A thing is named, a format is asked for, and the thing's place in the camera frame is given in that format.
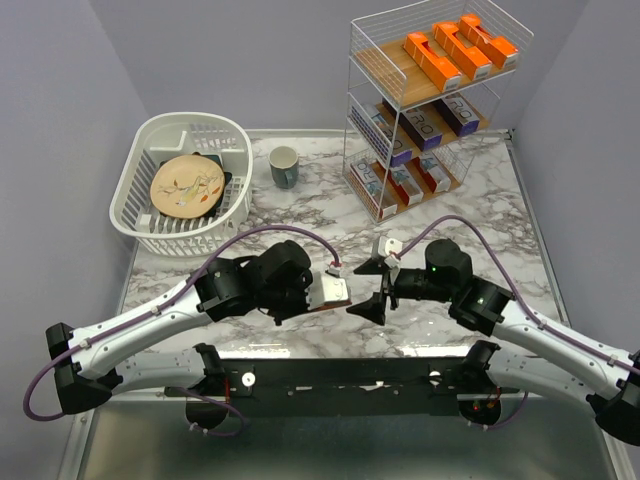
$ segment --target wire shelf rack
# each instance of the wire shelf rack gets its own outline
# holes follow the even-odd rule
[[[493,36],[504,36],[514,44],[519,51],[518,61],[504,68],[493,65],[489,76],[482,80],[473,81],[462,74],[459,88],[445,94],[404,51],[404,40],[407,34],[417,31],[424,32],[427,38],[432,40],[430,32],[433,24],[442,21],[457,22],[460,16],[466,13],[475,13],[481,18],[482,26]],[[491,0],[424,0],[351,22],[343,176],[364,204],[374,223],[392,218],[409,208],[399,200],[394,191],[396,187],[387,182],[389,165],[398,163],[392,162],[392,158],[394,161],[397,160],[399,145],[404,148],[408,143],[411,158],[428,153],[426,150],[421,151],[408,139],[410,135],[407,135],[400,125],[400,116],[417,107],[424,108],[427,112],[435,111],[432,105],[427,104],[455,93],[471,106],[471,110],[479,118],[478,130],[487,128],[513,77],[512,73],[522,63],[532,40],[533,33],[528,28]],[[439,55],[445,55],[436,42],[430,42],[429,45],[433,45]],[[373,86],[378,99],[372,102],[370,99],[360,98],[358,88],[362,85]],[[382,107],[380,96],[392,107],[391,111]],[[380,115],[386,120],[386,128],[380,127],[377,121],[372,120],[372,108],[367,106],[367,103],[373,103],[379,110]],[[347,152],[346,142],[347,132],[353,130],[358,132],[368,145],[368,148],[355,154]],[[442,130],[440,145],[430,153],[435,155],[439,164],[446,170],[451,180],[449,190],[453,190],[464,180],[473,161],[473,154],[470,150],[455,145],[459,137],[453,130],[448,129],[447,125],[444,125]],[[424,187],[425,195],[422,201],[442,194],[429,191],[430,187],[422,181],[414,163],[412,160],[405,166],[414,179]],[[375,188],[372,186],[373,183],[363,185],[359,176],[354,174],[354,165],[361,169],[369,165],[366,174],[374,180],[375,174],[382,188],[379,188],[377,181],[373,182]],[[389,196],[397,201],[396,208],[389,208]]]

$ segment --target ceramic plate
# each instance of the ceramic plate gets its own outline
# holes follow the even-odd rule
[[[198,218],[224,192],[220,166],[200,155],[182,155],[165,163],[151,182],[151,203],[176,218]]]

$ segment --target mug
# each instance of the mug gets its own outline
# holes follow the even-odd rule
[[[269,154],[271,176],[276,186],[290,189],[298,181],[298,152],[291,147],[281,146]]]

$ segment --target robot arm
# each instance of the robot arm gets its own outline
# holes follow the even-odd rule
[[[401,298],[450,302],[449,315],[461,326],[541,357],[479,341],[463,362],[463,382],[490,382],[571,401],[612,436],[640,445],[640,375],[634,373],[640,355],[599,343],[539,312],[533,312],[534,321],[511,292],[473,275],[471,258],[451,240],[427,246],[425,269],[400,268],[393,252],[401,249],[397,240],[376,241],[371,259],[355,273],[381,275],[380,292],[347,308],[349,313],[384,325],[387,299],[392,310]]]
[[[220,374],[215,348],[204,344],[180,353],[144,352],[177,333],[243,316],[256,308],[266,309],[280,325],[297,315],[350,304],[347,285],[337,271],[314,272],[310,267],[306,252],[288,240],[273,245],[260,256],[214,260],[179,300],[164,310],[159,306],[184,289],[186,280],[110,320],[76,329],[62,323],[50,327],[47,343],[51,358],[77,348],[69,359],[55,367],[63,412],[86,411],[129,390],[190,388]],[[128,325],[127,322],[148,312],[153,315]],[[89,340],[108,330],[114,333]]]

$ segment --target marble countertop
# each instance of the marble countertop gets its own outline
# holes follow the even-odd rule
[[[278,145],[290,145],[300,154],[300,178],[290,191],[279,190],[269,171],[268,154]],[[313,230],[335,246],[353,301],[361,302],[379,287],[379,280],[352,275],[369,256],[375,237],[385,234],[409,242],[445,214],[472,221],[496,250],[525,299],[536,310],[559,320],[558,310],[540,256],[530,218],[502,139],[473,136],[460,154],[474,161],[464,184],[453,192],[419,205],[382,225],[374,226],[360,201],[342,178],[342,137],[264,138],[253,141],[253,205],[242,228],[284,223]],[[473,233],[464,225],[447,223],[430,239],[449,237],[469,253],[477,275],[505,285],[500,273]],[[264,251],[292,238],[288,234],[248,237],[232,247],[229,256]],[[331,257],[323,247],[295,236],[314,264],[324,267]],[[424,266],[424,241],[403,258],[407,268]],[[127,289],[124,310],[140,305],[173,287],[203,262],[204,257],[171,259],[138,249]],[[379,327],[343,309],[293,318],[276,327],[254,311],[176,335],[153,351],[174,351],[205,342],[226,358],[325,358],[464,355],[482,338],[458,326],[446,307],[433,302],[401,301]]]

